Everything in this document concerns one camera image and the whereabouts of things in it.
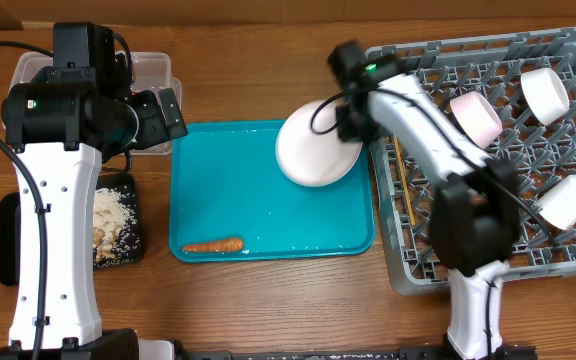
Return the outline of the pink plate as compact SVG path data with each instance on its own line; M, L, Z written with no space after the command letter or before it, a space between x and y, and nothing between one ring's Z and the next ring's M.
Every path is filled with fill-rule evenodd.
M330 185L344 177L359 158L360 142L342 142L336 129L316 134L310 120L323 100L307 103L284 122L277 136L275 153L284 175L308 187Z

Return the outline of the wooden chopstick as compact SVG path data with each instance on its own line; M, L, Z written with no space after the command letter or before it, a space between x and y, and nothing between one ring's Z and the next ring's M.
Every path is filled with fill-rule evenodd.
M404 193L404 200L406 203L407 214L409 217L409 223L414 228L416 226L416 220L415 220L414 211L413 211L412 203L411 203L411 199L410 199L408 183L406 180L405 161L404 161L403 152L402 152L400 143L398 141L398 138L396 138L394 136L393 136L393 144L394 144L394 149L395 149L395 153L396 153L397 165L399 168L399 178L400 178L400 181L402 184L403 193Z

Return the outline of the pink bowl with rice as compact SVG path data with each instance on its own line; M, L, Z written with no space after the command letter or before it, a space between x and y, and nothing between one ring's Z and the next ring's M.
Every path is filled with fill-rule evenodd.
M464 133L480 148L488 147L502 132L497 112L478 92L468 92L449 102L452 114Z

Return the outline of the orange carrot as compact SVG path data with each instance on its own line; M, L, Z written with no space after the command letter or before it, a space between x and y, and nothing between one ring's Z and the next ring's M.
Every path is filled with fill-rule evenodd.
M224 238L210 242L187 244L182 250L190 253L240 252L244 249L244 240L239 237Z

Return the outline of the white cup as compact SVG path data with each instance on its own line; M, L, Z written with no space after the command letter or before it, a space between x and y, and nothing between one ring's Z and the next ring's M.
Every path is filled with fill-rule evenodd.
M560 230L576 223L576 175L569 175L547 191L537 202L538 214Z

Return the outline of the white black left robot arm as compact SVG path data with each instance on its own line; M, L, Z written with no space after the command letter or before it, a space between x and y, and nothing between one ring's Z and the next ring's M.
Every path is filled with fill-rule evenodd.
M186 135L175 92L20 83L0 140L17 172L19 289L0 359L176 359L178 345L104 331L93 279L94 197L103 162Z

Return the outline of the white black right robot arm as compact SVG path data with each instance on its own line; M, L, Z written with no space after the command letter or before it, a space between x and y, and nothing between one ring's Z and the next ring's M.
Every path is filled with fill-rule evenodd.
M446 341L461 359L493 359L502 346L502 278L519 237L518 176L462 135L416 75L392 57L343 60L331 70L346 100L343 141L389 134L414 159L434 192L428 241L449 271L451 322Z

